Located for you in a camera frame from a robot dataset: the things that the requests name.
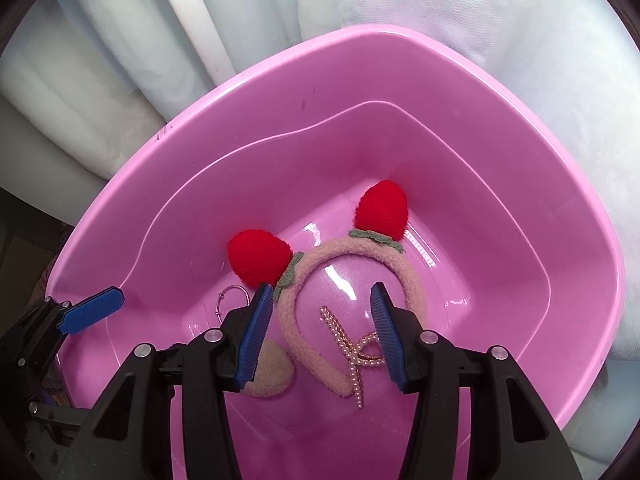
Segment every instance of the beige oval object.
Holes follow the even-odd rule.
[[[255,377],[242,389],[242,394],[252,397],[271,397],[286,390],[295,367],[287,351],[275,341],[265,339],[255,367]]]

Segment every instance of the white strip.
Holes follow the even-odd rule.
[[[216,86],[236,75],[203,0],[169,0],[187,37]]]

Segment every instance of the red fuzzy ball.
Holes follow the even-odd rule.
[[[262,229],[247,229],[231,238],[229,262],[238,277],[253,288],[262,282],[276,286],[293,257],[289,245]]]
[[[367,189],[360,199],[353,225],[356,229],[375,231],[398,241],[404,234],[408,218],[404,191],[398,184],[382,180]]]

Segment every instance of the metal ring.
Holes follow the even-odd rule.
[[[225,299],[225,292],[231,290],[232,288],[239,288],[240,290],[242,290],[244,292],[244,296],[246,297],[246,306],[249,306],[249,304],[251,303],[251,300],[249,299],[249,293],[246,291],[244,286],[241,286],[241,285],[229,285],[229,286],[225,287],[222,290],[222,292],[220,292],[218,294],[218,301],[216,302],[216,316],[218,318],[218,321],[220,322],[220,325],[222,325],[222,317],[220,316],[220,303],[222,302],[222,300]]]

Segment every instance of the dark floor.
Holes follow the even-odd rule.
[[[0,334],[44,294],[43,272],[66,224],[0,188]]]

